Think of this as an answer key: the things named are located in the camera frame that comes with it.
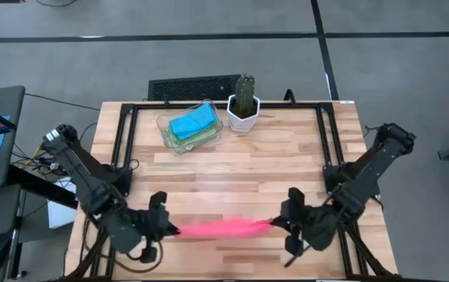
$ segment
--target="potted cactus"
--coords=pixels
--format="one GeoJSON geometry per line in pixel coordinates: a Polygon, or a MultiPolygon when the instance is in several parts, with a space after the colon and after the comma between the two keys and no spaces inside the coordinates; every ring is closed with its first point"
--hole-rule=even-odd
{"type": "Polygon", "coordinates": [[[236,132],[249,132],[259,117],[261,100],[254,96],[255,81],[251,75],[238,78],[236,94],[227,102],[227,120],[236,132]]]}

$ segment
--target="glass dish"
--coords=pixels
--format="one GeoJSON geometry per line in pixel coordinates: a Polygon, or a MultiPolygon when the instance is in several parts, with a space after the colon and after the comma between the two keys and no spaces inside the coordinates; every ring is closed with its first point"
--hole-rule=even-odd
{"type": "Polygon", "coordinates": [[[180,112],[175,114],[162,114],[157,118],[156,123],[158,124],[158,128],[160,129],[164,145],[175,155],[184,154],[187,151],[194,150],[199,146],[217,140],[219,138],[221,129],[223,129],[223,121],[220,120],[217,113],[217,108],[215,108],[214,103],[210,99],[204,99],[198,105],[189,107],[185,110],[181,110],[180,112]],[[206,103],[210,104],[213,113],[217,117],[217,121],[215,122],[215,125],[213,125],[214,128],[210,129],[209,132],[203,135],[190,137],[191,140],[186,141],[183,145],[176,144],[173,139],[171,139],[171,136],[168,133],[169,122],[175,118],[180,118],[183,115],[191,113],[192,111],[196,110],[198,107],[206,103]]]}

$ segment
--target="blue sponge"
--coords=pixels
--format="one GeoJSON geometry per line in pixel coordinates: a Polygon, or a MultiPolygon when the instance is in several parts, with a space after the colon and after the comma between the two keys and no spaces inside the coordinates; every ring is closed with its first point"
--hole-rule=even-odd
{"type": "Polygon", "coordinates": [[[204,103],[196,110],[169,121],[168,124],[172,133],[178,140],[182,141],[204,131],[216,121],[217,117],[210,104],[204,103]]]}

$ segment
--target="cactus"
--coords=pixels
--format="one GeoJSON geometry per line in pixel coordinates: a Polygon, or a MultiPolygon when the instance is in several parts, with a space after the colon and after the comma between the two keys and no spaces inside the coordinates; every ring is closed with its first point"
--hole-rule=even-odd
{"type": "Polygon", "coordinates": [[[244,74],[237,81],[233,113],[240,118],[248,118],[255,114],[254,105],[255,80],[244,74]]]}

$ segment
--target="white hexagonal pot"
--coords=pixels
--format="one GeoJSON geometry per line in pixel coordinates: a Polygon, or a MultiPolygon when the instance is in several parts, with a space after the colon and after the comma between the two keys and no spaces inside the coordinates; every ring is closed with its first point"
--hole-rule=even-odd
{"type": "Polygon", "coordinates": [[[230,123],[230,127],[233,131],[249,132],[252,126],[254,126],[255,122],[257,121],[257,118],[259,117],[261,100],[254,96],[255,103],[257,103],[257,111],[253,116],[241,119],[237,117],[235,114],[233,114],[233,112],[230,109],[231,101],[234,99],[234,97],[235,95],[231,95],[230,98],[227,100],[227,120],[230,123]]]}

